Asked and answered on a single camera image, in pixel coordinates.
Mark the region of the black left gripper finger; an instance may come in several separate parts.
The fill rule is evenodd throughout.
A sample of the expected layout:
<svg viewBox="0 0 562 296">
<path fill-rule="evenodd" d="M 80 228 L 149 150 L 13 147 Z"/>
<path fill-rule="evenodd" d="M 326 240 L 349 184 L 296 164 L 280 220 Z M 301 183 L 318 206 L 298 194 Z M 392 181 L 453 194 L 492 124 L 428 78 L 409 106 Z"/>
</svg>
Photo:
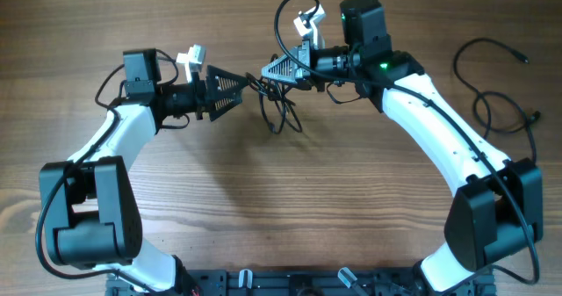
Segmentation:
<svg viewBox="0 0 562 296">
<path fill-rule="evenodd" d="M 237 92 L 230 97 L 212 100 L 209 110 L 207 111 L 209 120 L 215 121 L 241 103 L 242 97 L 240 92 Z"/>
<path fill-rule="evenodd" d="M 234 95 L 239 93 L 248 85 L 245 76 L 219 69 L 208 65 L 206 69 L 206 87 L 210 95 Z"/>
</svg>

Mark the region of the black USB cable blue plug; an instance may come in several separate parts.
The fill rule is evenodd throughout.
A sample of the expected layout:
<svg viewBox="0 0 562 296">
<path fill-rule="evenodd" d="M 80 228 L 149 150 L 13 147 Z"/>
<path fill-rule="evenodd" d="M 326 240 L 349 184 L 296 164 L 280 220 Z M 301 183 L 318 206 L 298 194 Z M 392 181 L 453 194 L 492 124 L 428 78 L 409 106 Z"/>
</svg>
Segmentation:
<svg viewBox="0 0 562 296">
<path fill-rule="evenodd" d="M 245 73 L 245 77 L 249 82 L 249 88 L 258 94 L 261 114 L 272 134 L 281 134 L 285 126 L 290 127 L 296 133 L 303 131 L 303 127 L 294 110 L 296 104 L 286 96 L 292 89 L 291 87 L 286 87 L 282 83 L 271 81 L 263 76 L 257 79 L 249 72 Z M 269 120 L 264 108 L 264 100 L 270 101 L 276 106 L 280 116 L 280 122 L 277 126 Z"/>
</svg>

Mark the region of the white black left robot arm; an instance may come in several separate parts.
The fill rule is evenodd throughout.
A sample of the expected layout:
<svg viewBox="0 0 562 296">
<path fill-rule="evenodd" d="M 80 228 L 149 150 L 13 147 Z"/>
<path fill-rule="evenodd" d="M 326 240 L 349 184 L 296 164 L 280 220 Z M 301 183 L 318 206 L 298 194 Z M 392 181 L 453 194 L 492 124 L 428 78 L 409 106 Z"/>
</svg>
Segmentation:
<svg viewBox="0 0 562 296">
<path fill-rule="evenodd" d="M 165 119 L 211 121 L 241 103 L 249 81 L 214 66 L 199 72 L 205 49 L 172 58 L 157 48 L 129 50 L 116 70 L 126 74 L 104 124 L 71 157 L 39 173 L 41 210 L 36 254 L 50 274 L 67 280 L 109 275 L 144 295 L 200 295 L 202 288 L 177 256 L 143 237 L 128 176 L 142 148 Z"/>
</svg>

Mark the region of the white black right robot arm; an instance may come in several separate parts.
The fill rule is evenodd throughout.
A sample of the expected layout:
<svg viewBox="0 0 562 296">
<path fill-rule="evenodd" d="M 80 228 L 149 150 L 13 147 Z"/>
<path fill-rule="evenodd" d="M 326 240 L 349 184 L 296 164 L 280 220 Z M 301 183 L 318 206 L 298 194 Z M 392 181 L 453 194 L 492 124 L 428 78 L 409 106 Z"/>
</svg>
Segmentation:
<svg viewBox="0 0 562 296">
<path fill-rule="evenodd" d="M 262 68 L 268 84 L 328 91 L 352 83 L 359 98 L 401 126 L 442 174 L 452 203 L 444 244 L 414 269 L 412 294 L 448 295 L 500 269 L 500 260 L 528 250 L 540 278 L 537 243 L 544 235 L 543 178 L 534 157 L 519 161 L 476 133 L 438 93 L 424 67 L 392 47 L 379 0 L 343 0 L 344 42 L 326 47 L 320 4 L 294 26 L 301 42 L 284 47 Z"/>
</svg>

